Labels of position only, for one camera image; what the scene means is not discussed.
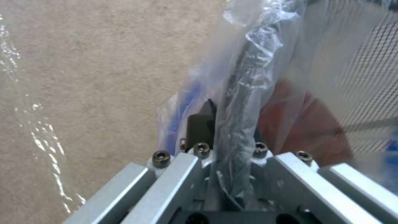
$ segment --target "plastic wrap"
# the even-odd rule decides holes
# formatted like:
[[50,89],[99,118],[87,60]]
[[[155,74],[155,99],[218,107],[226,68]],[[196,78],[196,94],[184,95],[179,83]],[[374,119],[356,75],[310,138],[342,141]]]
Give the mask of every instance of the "plastic wrap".
[[187,116],[213,99],[212,174],[242,209],[253,202],[249,164],[256,128],[273,153],[304,150],[321,166],[355,165],[358,153],[393,148],[394,13],[346,0],[246,3],[229,4],[211,50],[162,107],[159,149],[177,153]]
[[22,57],[11,42],[10,32],[1,20],[3,17],[0,15],[0,69],[4,72],[4,82],[8,87],[2,95],[3,99],[7,100],[10,94],[15,100],[13,110],[18,118],[18,126],[23,130],[29,143],[34,143],[34,147],[24,145],[27,149],[26,154],[31,154],[34,162],[43,167],[43,172],[51,178],[52,184],[58,191],[60,201],[57,201],[59,206],[54,206],[54,211],[70,214],[86,200],[75,187],[66,153],[51,122],[43,112],[43,105],[35,100],[29,80],[20,74]]
[[267,2],[259,25],[246,33],[247,43],[226,82],[217,107],[214,150],[216,173],[223,191],[241,208],[247,207],[250,158],[259,112],[276,81],[286,72],[302,31],[304,1]]

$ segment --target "beige carpet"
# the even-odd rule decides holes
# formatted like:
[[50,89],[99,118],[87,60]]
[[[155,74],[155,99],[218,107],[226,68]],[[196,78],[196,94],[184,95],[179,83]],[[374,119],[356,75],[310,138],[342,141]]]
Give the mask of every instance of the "beige carpet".
[[15,61],[11,70],[0,61],[0,222],[60,223],[128,162],[144,164],[156,108],[183,83],[224,5],[0,1],[2,49],[11,49],[0,60]]

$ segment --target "hex socket screw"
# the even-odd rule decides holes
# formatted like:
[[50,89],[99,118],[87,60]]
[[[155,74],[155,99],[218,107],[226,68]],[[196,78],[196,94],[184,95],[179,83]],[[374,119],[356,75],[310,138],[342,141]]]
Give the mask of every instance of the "hex socket screw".
[[297,151],[295,153],[295,155],[297,156],[297,158],[299,158],[301,161],[303,161],[305,164],[307,164],[308,166],[311,166],[312,163],[312,155],[305,152],[305,151]]
[[265,158],[267,156],[268,148],[262,142],[256,142],[256,148],[253,152],[253,156],[259,159]]
[[181,138],[179,140],[179,149],[181,152],[186,152],[187,150],[187,140],[185,138]]
[[167,151],[156,151],[152,155],[152,164],[156,168],[165,168],[170,164],[170,154]]
[[196,143],[193,146],[193,154],[200,159],[206,159],[210,155],[210,146],[205,142]]

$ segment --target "clear plastic bag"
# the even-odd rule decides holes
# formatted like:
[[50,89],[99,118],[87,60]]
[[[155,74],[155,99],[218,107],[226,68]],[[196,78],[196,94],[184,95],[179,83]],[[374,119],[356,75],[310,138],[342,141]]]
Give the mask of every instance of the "clear plastic bag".
[[216,102],[213,184],[240,209],[253,202],[256,128],[273,153],[304,150],[321,166],[397,139],[394,13],[348,0],[246,3],[231,2],[210,51],[158,113],[158,149],[177,154],[187,116]]

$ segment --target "metal beam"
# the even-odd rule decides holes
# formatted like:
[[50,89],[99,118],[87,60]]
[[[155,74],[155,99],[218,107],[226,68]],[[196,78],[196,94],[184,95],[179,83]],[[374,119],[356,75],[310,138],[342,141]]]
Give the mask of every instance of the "metal beam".
[[122,224],[168,223],[176,210],[192,201],[202,177],[198,157],[180,153],[122,221]]
[[129,163],[64,224],[117,223],[155,181],[148,168]]
[[380,223],[292,153],[268,159],[265,168],[284,209],[309,209],[322,223]]
[[345,163],[318,173],[383,223],[398,223],[398,197],[362,173]]

